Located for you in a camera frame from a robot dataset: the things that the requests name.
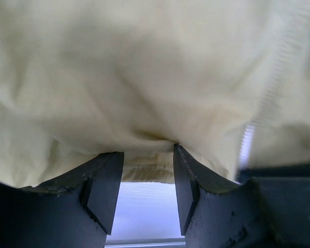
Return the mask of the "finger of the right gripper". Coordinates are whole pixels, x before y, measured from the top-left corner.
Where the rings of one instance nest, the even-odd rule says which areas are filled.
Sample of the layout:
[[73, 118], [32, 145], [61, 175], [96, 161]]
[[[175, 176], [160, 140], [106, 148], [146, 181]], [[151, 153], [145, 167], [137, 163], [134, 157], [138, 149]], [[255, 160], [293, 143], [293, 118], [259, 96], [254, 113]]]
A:
[[246, 169], [271, 234], [280, 244], [310, 247], [310, 166]]

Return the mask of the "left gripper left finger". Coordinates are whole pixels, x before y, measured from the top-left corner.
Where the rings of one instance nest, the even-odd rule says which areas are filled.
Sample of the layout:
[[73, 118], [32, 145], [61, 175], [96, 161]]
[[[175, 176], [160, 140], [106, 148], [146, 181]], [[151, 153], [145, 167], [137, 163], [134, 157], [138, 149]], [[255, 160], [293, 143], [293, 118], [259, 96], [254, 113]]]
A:
[[36, 187], [0, 182], [0, 247], [104, 247], [123, 161], [104, 153]]

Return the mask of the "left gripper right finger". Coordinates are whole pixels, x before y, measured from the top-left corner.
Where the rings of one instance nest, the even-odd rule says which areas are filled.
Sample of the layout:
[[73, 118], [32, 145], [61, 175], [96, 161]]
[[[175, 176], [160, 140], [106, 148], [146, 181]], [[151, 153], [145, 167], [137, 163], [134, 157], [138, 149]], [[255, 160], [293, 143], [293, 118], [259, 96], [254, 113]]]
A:
[[186, 247], [279, 247], [253, 196], [174, 146], [174, 177]]

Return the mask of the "tan hooded zip jacket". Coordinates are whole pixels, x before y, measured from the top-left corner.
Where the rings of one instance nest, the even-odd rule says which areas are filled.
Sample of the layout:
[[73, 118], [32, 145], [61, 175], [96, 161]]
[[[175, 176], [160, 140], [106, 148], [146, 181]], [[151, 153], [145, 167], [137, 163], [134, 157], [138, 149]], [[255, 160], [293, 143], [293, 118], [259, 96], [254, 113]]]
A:
[[0, 181], [98, 154], [173, 181], [310, 162], [310, 1], [0, 1]]

